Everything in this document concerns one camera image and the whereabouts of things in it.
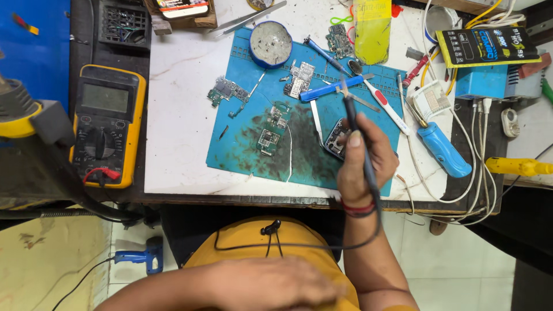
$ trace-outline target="wrist band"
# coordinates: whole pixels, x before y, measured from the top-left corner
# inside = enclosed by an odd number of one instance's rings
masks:
[[[368,206],[364,208],[351,208],[344,204],[344,201],[341,199],[340,203],[342,204],[344,211],[351,217],[363,218],[374,212],[374,201],[372,201]]]

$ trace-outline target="black earbud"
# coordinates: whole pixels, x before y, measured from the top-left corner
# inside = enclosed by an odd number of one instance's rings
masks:
[[[280,220],[277,219],[267,227],[261,228],[261,235],[271,235],[275,233],[278,228],[280,228]]]

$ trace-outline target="black plastic crate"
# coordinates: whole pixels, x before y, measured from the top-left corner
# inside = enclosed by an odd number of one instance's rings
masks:
[[[111,1],[100,1],[98,41],[121,47],[150,49],[148,10]]]

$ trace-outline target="person's arm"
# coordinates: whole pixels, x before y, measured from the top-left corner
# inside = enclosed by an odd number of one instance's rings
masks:
[[[345,288],[302,258],[250,258],[148,276],[96,311],[269,311],[332,302],[344,294]]]
[[[394,174],[399,165],[388,137],[363,114],[356,121],[364,132],[364,139],[371,146],[371,160],[379,187]],[[353,132],[346,144],[346,159],[338,174],[338,189],[345,205],[365,208],[372,202],[363,174],[365,145],[361,133]],[[377,228],[377,214],[364,218],[346,216],[344,245],[366,241]],[[357,290],[359,305],[363,311],[381,311],[395,305],[407,305],[418,309],[409,291],[394,253],[382,227],[371,243],[343,253],[346,276]]]

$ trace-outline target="blue power supply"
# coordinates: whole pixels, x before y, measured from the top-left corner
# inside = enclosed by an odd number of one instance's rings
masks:
[[[508,65],[464,67],[457,70],[455,98],[472,100],[503,99]]]

